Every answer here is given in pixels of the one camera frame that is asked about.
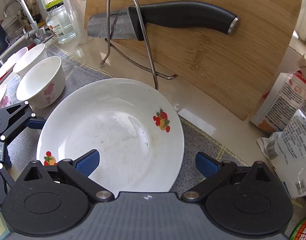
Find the transparent jar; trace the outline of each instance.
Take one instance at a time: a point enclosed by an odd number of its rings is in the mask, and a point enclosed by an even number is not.
[[[74,38],[75,32],[63,1],[55,0],[47,4],[46,7],[49,16],[45,22],[58,42],[62,44]]]

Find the cutting board holder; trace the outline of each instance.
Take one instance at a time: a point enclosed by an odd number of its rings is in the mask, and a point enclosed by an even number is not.
[[[151,52],[151,47],[150,47],[150,44],[149,44],[149,39],[148,39],[148,36],[146,34],[146,30],[145,30],[145,25],[144,25],[144,22],[143,22],[143,18],[142,18],[142,15],[141,15],[141,11],[140,11],[140,5],[138,3],[137,0],[133,0],[134,2],[134,5],[136,7],[136,11],[137,11],[137,15],[139,17],[139,20],[140,20],[140,25],[141,25],[141,29],[142,29],[142,32],[143,32],[143,37],[144,37],[144,42],[145,42],[145,46],[146,46],[146,51],[148,53],[148,56],[149,56],[149,62],[150,62],[150,66],[151,66],[151,69],[147,68],[147,67],[144,67],[143,65],[140,65],[138,64],[137,62],[133,61],[132,59],[130,59],[128,56],[124,55],[117,47],[115,47],[111,41],[110,41],[110,37],[111,37],[111,33],[110,33],[110,3],[111,3],[111,0],[107,0],[107,3],[106,3],[106,19],[107,19],[107,27],[108,27],[108,38],[105,39],[105,41],[107,42],[108,44],[108,53],[107,55],[105,56],[105,58],[102,60],[101,62],[101,65],[104,65],[105,61],[107,60],[107,58],[109,57],[110,53],[111,53],[111,47],[116,50],[123,58],[125,58],[126,60],[128,60],[129,62],[131,62],[132,64],[134,64],[135,66],[143,69],[143,70],[146,70],[150,73],[152,73],[153,75],[153,79],[154,79],[154,85],[155,85],[155,89],[158,90],[158,80],[157,80],[157,76],[161,77],[161,78],[164,78],[164,79],[167,79],[167,80],[172,80],[174,78],[177,77],[176,74],[172,75],[172,76],[167,76],[167,75],[164,75],[160,72],[157,72],[155,70],[155,66],[154,66],[154,61],[153,61],[153,56],[152,56],[152,52]]]

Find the wooden cutting board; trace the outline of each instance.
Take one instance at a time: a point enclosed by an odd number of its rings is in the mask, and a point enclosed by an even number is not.
[[[85,28],[93,14],[106,11],[106,1],[86,1]],[[176,0],[138,1],[148,4]],[[196,1],[220,6],[239,16],[241,25],[237,33],[229,37],[203,28],[171,29],[147,24],[154,61],[245,120],[283,58],[302,0]],[[132,4],[132,0],[111,0],[111,10]],[[144,42],[115,41],[147,56]]]

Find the gray mat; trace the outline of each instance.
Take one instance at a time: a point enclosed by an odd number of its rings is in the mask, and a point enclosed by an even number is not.
[[[102,70],[94,69],[75,58],[55,45],[47,48],[48,56],[59,56],[62,59],[62,67],[66,75],[66,87],[62,95],[51,106],[44,109],[33,109],[38,116],[47,118],[55,107],[69,94],[89,83],[97,80],[112,78],[113,76]],[[11,102],[17,103],[15,91],[19,78],[16,76],[8,82],[7,94]],[[201,182],[204,177],[195,167],[195,155],[203,151],[218,161],[232,160],[238,165],[246,165],[226,147],[181,117],[184,131],[184,158],[183,164],[171,191],[181,195],[191,187]],[[26,128],[8,147],[12,165],[22,171],[30,160],[36,158],[36,148],[40,131]]]

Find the knife handle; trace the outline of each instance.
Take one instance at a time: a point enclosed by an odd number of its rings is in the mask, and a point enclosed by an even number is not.
[[[140,5],[144,23],[168,28],[208,28],[232,35],[238,28],[237,15],[213,4],[198,1],[172,1]],[[129,7],[131,21],[138,37],[143,34],[135,6]]]

